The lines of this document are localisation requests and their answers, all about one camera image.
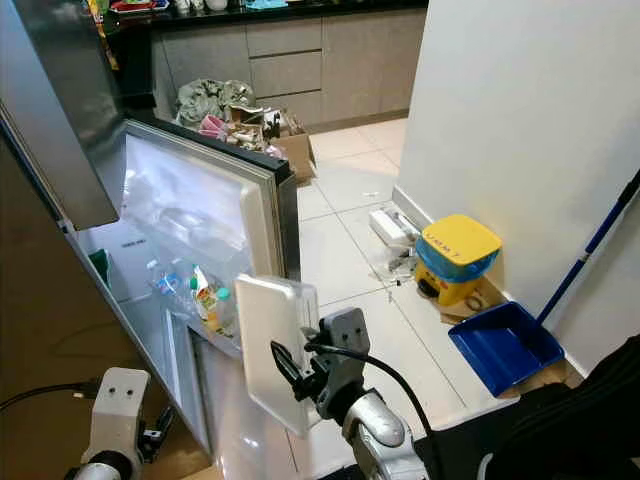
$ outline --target kitchen counter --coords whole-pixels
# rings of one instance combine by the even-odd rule
[[[307,127],[405,115],[427,0],[308,1],[252,10],[105,17],[127,107],[175,118],[197,78],[251,85],[258,106],[288,108]]]
[[[428,0],[334,0],[301,1],[282,8],[254,10],[247,7],[229,7],[225,10],[204,10],[181,14],[173,4],[162,12],[118,15],[109,12],[104,18],[107,35],[130,27],[147,26],[153,30],[169,30],[197,26],[229,25],[234,23],[269,22],[300,18],[348,15],[351,13],[383,12],[407,8],[427,8]]]

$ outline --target blue broom handle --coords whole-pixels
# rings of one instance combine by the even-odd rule
[[[593,238],[591,239],[587,247],[584,249],[584,252],[585,252],[584,255],[580,257],[578,261],[573,265],[571,270],[569,270],[569,273],[567,273],[567,275],[564,277],[558,289],[555,291],[553,296],[549,299],[547,304],[544,306],[544,308],[542,309],[542,312],[540,313],[540,315],[536,320],[536,326],[539,327],[540,325],[542,325],[542,322],[544,322],[547,319],[547,317],[551,313],[551,310],[553,310],[553,307],[556,306],[556,304],[558,303],[562,295],[564,295],[564,293],[567,291],[571,283],[573,283],[575,278],[578,276],[578,273],[580,273],[580,270],[582,270],[582,267],[585,266],[591,254],[595,251],[596,248],[598,248],[598,245],[600,245],[600,242],[602,241],[604,236],[611,229],[611,226],[615,223],[615,221],[618,219],[618,217],[620,216],[624,208],[631,201],[635,193],[638,191],[639,187],[640,187],[640,170],[638,170],[636,175],[627,184],[625,189],[622,191],[622,193],[618,197],[618,201],[609,212],[609,215],[607,215],[607,218],[605,218],[604,222],[602,222],[602,225],[600,225],[600,228],[595,233],[595,235],[593,236]]]

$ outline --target countertop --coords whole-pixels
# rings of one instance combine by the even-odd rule
[[[153,30],[168,30],[205,25],[294,20],[405,8],[427,8],[427,4],[428,0],[307,0],[296,2],[295,5],[287,7],[264,10],[254,10],[243,6],[213,11],[205,6],[202,11],[197,12],[191,9],[186,14],[181,14],[171,4],[167,10],[149,14],[118,15],[109,12],[104,17],[104,29],[107,35],[111,35],[134,26],[148,26]]]

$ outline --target yellow lid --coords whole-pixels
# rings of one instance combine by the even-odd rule
[[[458,266],[476,262],[502,246],[500,237],[466,215],[451,215],[432,223],[422,231],[422,238]]]

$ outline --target black cable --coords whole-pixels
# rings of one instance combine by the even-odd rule
[[[91,380],[88,382],[61,383],[59,385],[49,385],[46,387],[34,388],[32,390],[27,390],[26,392],[22,392],[17,395],[14,395],[13,397],[0,403],[0,412],[10,407],[14,403],[24,400],[25,398],[34,397],[36,395],[42,395],[43,393],[72,390],[76,392],[82,392],[83,395],[86,397],[93,396],[95,398],[95,393],[98,391],[98,388],[97,388],[98,385],[99,384],[97,384],[95,380]]]
[[[424,428],[424,431],[427,434],[427,438],[431,438],[433,461],[435,463],[436,473],[437,473],[437,475],[435,476],[435,479],[444,480],[444,468],[442,466],[442,457],[440,456],[440,450],[438,449],[438,445],[436,443],[435,433],[431,429],[431,425],[429,424],[429,419],[427,418],[427,415],[424,413],[424,410],[422,409],[422,405],[420,405],[420,401],[418,400],[418,397],[413,392],[413,390],[411,389],[407,381],[404,379],[404,377],[400,375],[400,373],[398,373],[396,370],[394,370],[389,365],[384,363],[382,360],[379,360],[370,355],[366,355],[364,353],[359,353],[354,350],[349,350],[347,348],[333,347],[330,345],[321,345],[318,343],[307,343],[304,346],[304,349],[307,352],[333,353],[336,355],[342,355],[344,357],[350,357],[355,360],[360,360],[361,362],[369,363],[374,367],[378,367],[380,370],[382,370],[387,375],[392,377],[396,382],[398,382],[398,384],[400,384],[404,392],[409,397],[409,400],[411,400],[411,404],[413,405],[413,408],[418,414],[418,418],[420,418],[420,422],[422,423],[422,427]]]

